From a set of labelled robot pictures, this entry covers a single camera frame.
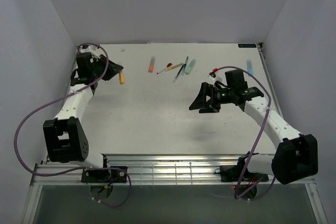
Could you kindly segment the yellow highlighter pen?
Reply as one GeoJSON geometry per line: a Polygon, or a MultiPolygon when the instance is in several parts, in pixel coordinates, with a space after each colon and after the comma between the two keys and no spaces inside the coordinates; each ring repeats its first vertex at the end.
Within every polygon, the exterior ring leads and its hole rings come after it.
{"type": "Polygon", "coordinates": [[[121,85],[125,83],[124,73],[122,70],[119,72],[119,83],[121,85]]]}

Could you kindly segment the blue highlighter pen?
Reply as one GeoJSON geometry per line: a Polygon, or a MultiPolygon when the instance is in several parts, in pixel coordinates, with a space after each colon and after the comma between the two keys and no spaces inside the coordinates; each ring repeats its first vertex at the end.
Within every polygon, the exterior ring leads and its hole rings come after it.
{"type": "Polygon", "coordinates": [[[252,65],[252,61],[250,59],[247,59],[246,60],[246,66],[247,66],[247,72],[250,74],[250,75],[254,75],[254,72],[253,72],[253,65],[252,65]]]}

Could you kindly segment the orange highlighter pen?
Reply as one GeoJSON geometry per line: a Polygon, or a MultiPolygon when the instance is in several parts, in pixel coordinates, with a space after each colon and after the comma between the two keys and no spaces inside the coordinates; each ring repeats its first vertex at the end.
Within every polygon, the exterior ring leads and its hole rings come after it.
{"type": "Polygon", "coordinates": [[[154,70],[154,64],[155,64],[155,56],[152,56],[150,59],[149,69],[148,72],[152,73],[154,70]]]}

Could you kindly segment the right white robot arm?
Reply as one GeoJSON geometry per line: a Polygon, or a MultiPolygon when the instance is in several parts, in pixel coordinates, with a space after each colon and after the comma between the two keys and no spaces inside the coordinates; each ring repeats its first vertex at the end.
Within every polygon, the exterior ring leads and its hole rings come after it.
{"type": "Polygon", "coordinates": [[[286,185],[313,176],[318,172],[318,143],[311,135],[303,135],[290,126],[275,110],[267,105],[264,94],[256,87],[230,84],[222,88],[203,82],[189,109],[199,113],[218,113],[223,104],[232,103],[249,115],[272,141],[273,156],[253,153],[238,159],[235,166],[224,171],[229,181],[250,180],[256,174],[271,175],[286,185]]]}

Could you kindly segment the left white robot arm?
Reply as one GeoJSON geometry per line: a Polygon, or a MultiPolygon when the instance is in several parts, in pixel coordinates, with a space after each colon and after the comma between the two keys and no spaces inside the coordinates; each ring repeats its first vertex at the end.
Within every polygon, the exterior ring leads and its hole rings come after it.
{"type": "Polygon", "coordinates": [[[106,60],[104,55],[98,58],[89,52],[76,55],[76,68],[71,73],[69,89],[69,93],[73,95],[65,99],[54,119],[43,124],[50,161],[94,168],[93,175],[100,182],[105,182],[111,177],[111,168],[104,164],[104,156],[89,153],[89,142],[81,125],[84,111],[98,84],[95,83],[82,91],[80,89],[99,77],[109,81],[122,70],[121,65],[106,60]]]}

